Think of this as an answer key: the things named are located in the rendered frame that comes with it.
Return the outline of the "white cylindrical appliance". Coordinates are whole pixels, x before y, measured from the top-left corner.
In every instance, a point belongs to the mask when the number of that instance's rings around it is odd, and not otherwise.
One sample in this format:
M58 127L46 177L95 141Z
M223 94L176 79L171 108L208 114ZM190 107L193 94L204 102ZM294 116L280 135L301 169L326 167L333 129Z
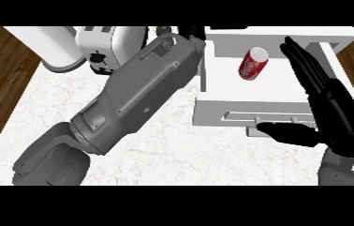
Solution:
M67 73L86 63L72 26L6 26L6 30L40 56L52 72Z

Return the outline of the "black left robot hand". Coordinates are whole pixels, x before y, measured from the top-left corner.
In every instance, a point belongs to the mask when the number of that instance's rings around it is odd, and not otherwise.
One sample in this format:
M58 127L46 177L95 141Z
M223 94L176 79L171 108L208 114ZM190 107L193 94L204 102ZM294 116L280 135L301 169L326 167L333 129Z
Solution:
M195 47L198 52L204 51L205 48L205 27L204 26L179 26L179 39L177 44L182 46Z

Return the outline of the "red soda can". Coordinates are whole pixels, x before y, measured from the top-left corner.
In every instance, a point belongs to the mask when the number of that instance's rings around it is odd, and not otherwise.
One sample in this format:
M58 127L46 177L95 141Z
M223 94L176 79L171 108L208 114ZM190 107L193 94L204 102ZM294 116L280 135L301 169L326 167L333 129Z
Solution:
M254 47L248 50L241 66L239 66L239 76L244 80L251 81L257 78L261 70L269 63L269 53L260 48Z

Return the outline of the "white cabinet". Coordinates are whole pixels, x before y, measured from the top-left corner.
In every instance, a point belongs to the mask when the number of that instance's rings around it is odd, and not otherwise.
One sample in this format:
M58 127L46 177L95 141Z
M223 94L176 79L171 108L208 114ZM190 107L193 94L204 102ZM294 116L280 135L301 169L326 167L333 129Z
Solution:
M354 85L345 75L336 53L354 42L351 26L251 26L245 29L207 30L208 40L214 42L215 57L242 58L254 47L263 48L269 57L286 58L279 45L291 37L313 54L332 78L342 84L354 96Z

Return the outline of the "white open drawer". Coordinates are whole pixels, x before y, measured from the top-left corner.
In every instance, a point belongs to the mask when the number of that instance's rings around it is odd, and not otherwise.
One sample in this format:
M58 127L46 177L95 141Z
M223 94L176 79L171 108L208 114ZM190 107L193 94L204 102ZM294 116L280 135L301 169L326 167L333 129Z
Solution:
M258 77L246 81L238 74L242 58L215 57L214 42L207 41L207 92L236 101L305 102L307 95L286 58L272 58Z

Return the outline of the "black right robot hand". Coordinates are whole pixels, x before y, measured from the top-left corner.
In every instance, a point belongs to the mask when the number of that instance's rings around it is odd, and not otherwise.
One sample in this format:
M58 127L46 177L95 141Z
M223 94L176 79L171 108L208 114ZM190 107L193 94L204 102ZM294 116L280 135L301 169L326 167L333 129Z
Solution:
M261 122L255 128L279 143L314 147L325 143L332 152L354 158L354 97L342 82L331 78L319 60L291 37L279 46L286 55L308 104L317 129L298 123Z

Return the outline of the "white toaster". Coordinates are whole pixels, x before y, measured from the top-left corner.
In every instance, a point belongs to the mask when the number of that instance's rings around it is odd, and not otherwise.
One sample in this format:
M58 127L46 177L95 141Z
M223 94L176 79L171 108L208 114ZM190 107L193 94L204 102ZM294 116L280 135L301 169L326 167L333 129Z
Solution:
M111 75L146 45L146 26L83 26L77 45L92 70Z

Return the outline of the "white drawer front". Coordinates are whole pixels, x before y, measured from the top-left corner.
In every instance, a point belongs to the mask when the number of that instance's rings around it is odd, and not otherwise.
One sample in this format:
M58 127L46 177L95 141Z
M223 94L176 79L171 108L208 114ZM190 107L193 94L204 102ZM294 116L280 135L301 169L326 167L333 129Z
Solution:
M261 122L300 123L314 128L316 120L305 102L195 101L192 124L204 127L242 127L249 137L267 137L257 130Z

